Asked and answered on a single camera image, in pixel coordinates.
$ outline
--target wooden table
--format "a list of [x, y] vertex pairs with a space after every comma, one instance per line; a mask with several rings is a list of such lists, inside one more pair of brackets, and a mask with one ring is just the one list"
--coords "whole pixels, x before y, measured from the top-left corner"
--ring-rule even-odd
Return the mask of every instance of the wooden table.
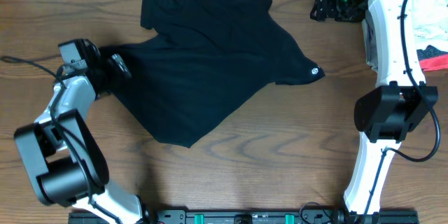
[[[309, 19], [314, 0], [274, 0], [272, 17], [327, 76], [311, 85], [270, 84], [192, 148], [161, 144], [114, 97], [95, 102], [87, 125], [111, 178], [153, 207], [298, 209], [340, 203], [358, 152], [356, 100], [375, 86], [365, 63], [361, 24]], [[56, 70], [57, 44], [89, 38], [98, 46], [145, 41], [141, 0], [0, 0], [0, 54], [36, 59]], [[42, 113], [53, 79], [21, 64], [0, 63], [0, 223], [66, 223], [70, 209], [41, 205], [29, 184], [13, 133]], [[448, 218], [447, 72], [427, 74], [439, 89], [435, 110], [442, 145], [430, 161], [395, 157], [382, 207], [414, 207], [422, 223]], [[426, 118], [402, 150], [423, 156], [433, 145]]]

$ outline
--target wooden surface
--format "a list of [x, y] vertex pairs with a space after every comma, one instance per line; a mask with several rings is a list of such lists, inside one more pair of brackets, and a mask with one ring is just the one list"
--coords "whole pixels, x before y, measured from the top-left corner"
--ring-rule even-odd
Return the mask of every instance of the wooden surface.
[[[113, 96], [95, 102], [87, 125], [111, 178], [153, 207], [298, 209], [340, 202], [358, 152], [356, 100], [374, 88], [365, 64], [361, 24], [309, 19], [314, 0], [274, 0], [272, 17], [327, 76], [303, 86], [270, 84], [191, 149], [156, 142]], [[139, 26], [141, 0], [0, 0], [0, 54], [36, 59], [57, 44], [89, 38], [99, 46], [155, 35]], [[50, 69], [59, 56], [40, 62]], [[439, 89], [442, 127], [437, 155], [423, 164], [395, 157], [382, 207], [414, 207], [422, 223], [448, 219], [447, 72], [427, 74]], [[13, 133], [42, 113], [52, 78], [21, 64], [0, 63], [0, 223], [66, 223], [70, 209], [34, 196]], [[426, 118], [402, 151], [423, 156], [433, 145]]]

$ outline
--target black t-shirt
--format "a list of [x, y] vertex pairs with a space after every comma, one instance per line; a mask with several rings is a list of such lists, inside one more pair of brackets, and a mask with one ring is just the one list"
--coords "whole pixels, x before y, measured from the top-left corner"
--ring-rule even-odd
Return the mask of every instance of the black t-shirt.
[[270, 17], [272, 0], [143, 0], [146, 42], [118, 53], [132, 78], [114, 95], [162, 143], [192, 146], [266, 84], [325, 76]]

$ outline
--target wood grain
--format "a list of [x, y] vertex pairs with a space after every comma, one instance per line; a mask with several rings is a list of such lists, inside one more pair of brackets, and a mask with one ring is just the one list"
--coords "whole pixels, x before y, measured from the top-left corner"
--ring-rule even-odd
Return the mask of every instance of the wood grain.
[[[360, 24], [309, 19], [314, 0], [274, 0], [272, 17], [327, 76], [311, 85], [257, 92], [191, 149], [161, 144], [113, 96], [96, 101], [87, 125], [112, 179], [153, 207], [298, 209], [305, 202], [339, 204], [358, 152], [356, 100], [374, 88]], [[57, 44], [89, 38], [99, 46], [145, 41], [141, 0], [0, 0], [0, 54], [61, 63]], [[427, 74], [439, 88], [439, 153], [423, 164], [395, 157], [383, 207], [414, 207], [422, 223], [448, 218], [447, 72]], [[0, 223], [66, 223], [70, 209], [34, 196], [13, 142], [48, 104], [52, 78], [21, 64], [0, 64]], [[433, 145], [426, 118], [402, 150], [423, 156]]]

